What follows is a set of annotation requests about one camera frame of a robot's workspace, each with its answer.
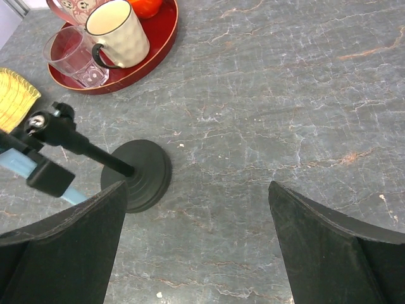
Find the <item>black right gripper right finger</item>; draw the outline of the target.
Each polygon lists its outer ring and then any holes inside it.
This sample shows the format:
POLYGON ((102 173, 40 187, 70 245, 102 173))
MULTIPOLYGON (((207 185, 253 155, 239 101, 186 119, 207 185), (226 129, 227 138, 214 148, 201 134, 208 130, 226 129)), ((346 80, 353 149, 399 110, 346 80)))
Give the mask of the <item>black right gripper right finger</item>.
POLYGON ((268 201, 295 303, 404 303, 404 234, 273 181, 268 201))

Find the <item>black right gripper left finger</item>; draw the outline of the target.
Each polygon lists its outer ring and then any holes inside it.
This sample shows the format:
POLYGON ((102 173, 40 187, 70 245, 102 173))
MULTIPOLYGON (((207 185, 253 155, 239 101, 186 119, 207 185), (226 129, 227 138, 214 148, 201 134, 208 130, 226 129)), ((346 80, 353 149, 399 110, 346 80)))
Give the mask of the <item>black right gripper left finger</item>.
POLYGON ((1 303, 103 303, 128 187, 123 181, 1 234, 1 303))

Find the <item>smartphone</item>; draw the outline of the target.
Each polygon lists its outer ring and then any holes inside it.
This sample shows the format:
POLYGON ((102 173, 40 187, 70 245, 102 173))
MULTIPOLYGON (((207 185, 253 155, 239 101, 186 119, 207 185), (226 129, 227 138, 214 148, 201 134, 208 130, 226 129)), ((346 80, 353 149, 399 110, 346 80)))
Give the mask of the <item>smartphone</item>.
MULTIPOLYGON (((22 152, 14 148, 7 150, 1 154, 1 166, 22 176, 28 180, 29 175, 39 166, 22 152)), ((61 195, 61 198, 72 205, 77 205, 87 199, 87 197, 77 191, 74 187, 69 186, 61 195)))

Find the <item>black phone stand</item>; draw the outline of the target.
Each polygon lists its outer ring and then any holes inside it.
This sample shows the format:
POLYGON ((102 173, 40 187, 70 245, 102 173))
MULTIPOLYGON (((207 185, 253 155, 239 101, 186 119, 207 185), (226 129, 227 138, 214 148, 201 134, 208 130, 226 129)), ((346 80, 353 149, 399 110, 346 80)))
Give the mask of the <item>black phone stand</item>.
POLYGON ((155 142, 138 139, 126 142, 112 154, 92 144, 77 131, 75 111, 66 103, 53 103, 54 112, 37 111, 22 129, 1 131, 1 154, 14 148, 39 166, 25 180, 26 185, 55 198, 61 198, 75 175, 53 162, 40 150, 44 145, 61 146, 103 165, 101 189, 118 181, 128 186, 127 213, 143 212, 166 193, 172 175, 171 160, 155 142))

